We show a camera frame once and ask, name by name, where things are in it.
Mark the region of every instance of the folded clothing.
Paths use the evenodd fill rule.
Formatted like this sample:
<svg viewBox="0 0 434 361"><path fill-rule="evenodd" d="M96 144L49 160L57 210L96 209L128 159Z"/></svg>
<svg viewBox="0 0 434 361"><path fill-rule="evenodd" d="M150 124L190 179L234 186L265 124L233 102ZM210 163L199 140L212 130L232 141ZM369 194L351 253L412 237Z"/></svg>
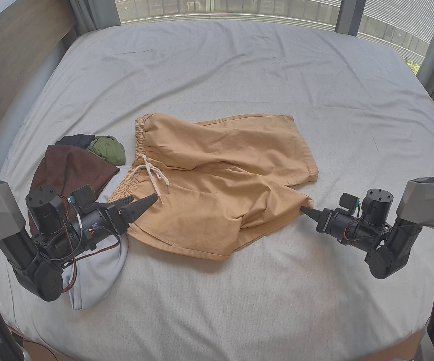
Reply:
<svg viewBox="0 0 434 361"><path fill-rule="evenodd" d="M157 181L167 188L160 194ZM128 234L172 253L226 260L297 218L312 200L289 186L318 169L291 115L188 123L164 114L136 120L136 158L110 198L161 197Z"/></svg>
<svg viewBox="0 0 434 361"><path fill-rule="evenodd" d="M69 197L70 193L89 184L95 196L99 196L110 179L119 171L117 167L97 158L96 156L69 145L50 145L46 148L45 157L41 160L30 191L40 186L51 185L58 194ZM71 208L68 217L75 217ZM29 215L30 232L37 233L33 219Z"/></svg>
<svg viewBox="0 0 434 361"><path fill-rule="evenodd" d="M90 145L90 143L95 139L95 135L87 134L77 134L73 136L64 136L55 144L63 144L68 146L75 146L78 148L83 148L84 150Z"/></svg>
<svg viewBox="0 0 434 361"><path fill-rule="evenodd" d="M108 201L130 166L119 166L118 169L120 171L110 179L100 193L97 202L106 203ZM95 251L111 246L115 240L114 236L105 238L97 244ZM68 292L73 310L88 309L109 296L110 289L124 266L127 252L128 238L126 234L123 234L118 247L76 262L78 275L75 285ZM69 284L72 273L72 266L64 269L62 274L64 287Z"/></svg>
<svg viewBox="0 0 434 361"><path fill-rule="evenodd" d="M113 136L97 136L87 147L87 151L112 165L125 164L125 149Z"/></svg>

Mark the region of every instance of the wooden headboard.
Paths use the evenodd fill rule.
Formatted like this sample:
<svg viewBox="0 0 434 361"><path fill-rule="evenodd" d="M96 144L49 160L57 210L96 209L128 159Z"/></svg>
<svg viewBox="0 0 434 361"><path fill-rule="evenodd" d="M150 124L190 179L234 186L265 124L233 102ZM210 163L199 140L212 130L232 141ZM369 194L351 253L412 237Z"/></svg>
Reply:
<svg viewBox="0 0 434 361"><path fill-rule="evenodd" d="M35 69L75 24L68 0L17 0L0 13L0 120Z"/></svg>

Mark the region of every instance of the white bed sheet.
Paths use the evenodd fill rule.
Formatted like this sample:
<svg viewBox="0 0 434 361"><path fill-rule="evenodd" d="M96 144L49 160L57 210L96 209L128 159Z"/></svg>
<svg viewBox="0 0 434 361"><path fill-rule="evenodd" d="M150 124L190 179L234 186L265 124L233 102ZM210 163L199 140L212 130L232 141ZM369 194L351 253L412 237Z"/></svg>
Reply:
<svg viewBox="0 0 434 361"><path fill-rule="evenodd" d="M48 144L114 135L134 159L134 120L292 114L320 169L299 189L317 208L342 192L434 176L434 104L396 52L362 39L255 22L114 27L76 40L26 117L0 178L24 196ZM372 277L364 252L296 222L216 263L129 239L110 296L74 311L23 289L0 253L0 310L28 338L76 359L350 360L421 329L434 296L434 231L405 268Z"/></svg>

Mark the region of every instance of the cylindrical motor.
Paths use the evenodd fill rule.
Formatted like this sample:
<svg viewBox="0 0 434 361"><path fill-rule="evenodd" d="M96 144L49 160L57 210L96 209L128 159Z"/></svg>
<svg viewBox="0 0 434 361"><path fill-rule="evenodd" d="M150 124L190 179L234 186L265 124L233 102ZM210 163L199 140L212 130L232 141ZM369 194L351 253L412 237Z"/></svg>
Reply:
<svg viewBox="0 0 434 361"><path fill-rule="evenodd" d="M65 206L55 187L43 186L30 192L26 196L26 206L41 234L53 234L61 229Z"/></svg>
<svg viewBox="0 0 434 361"><path fill-rule="evenodd" d="M368 190L361 204L363 221L371 226L384 225L392 203L393 195L390 192L382 189Z"/></svg>

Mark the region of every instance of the grass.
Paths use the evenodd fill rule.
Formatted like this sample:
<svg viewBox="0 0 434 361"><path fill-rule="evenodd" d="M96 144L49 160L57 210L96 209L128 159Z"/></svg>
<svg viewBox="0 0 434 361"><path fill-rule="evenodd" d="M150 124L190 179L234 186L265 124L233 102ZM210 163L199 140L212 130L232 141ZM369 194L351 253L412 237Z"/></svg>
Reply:
<svg viewBox="0 0 434 361"><path fill-rule="evenodd" d="M416 75L418 73L418 69L420 67L419 64L413 63L413 62L409 62L406 61L408 67L414 72L414 74Z"/></svg>

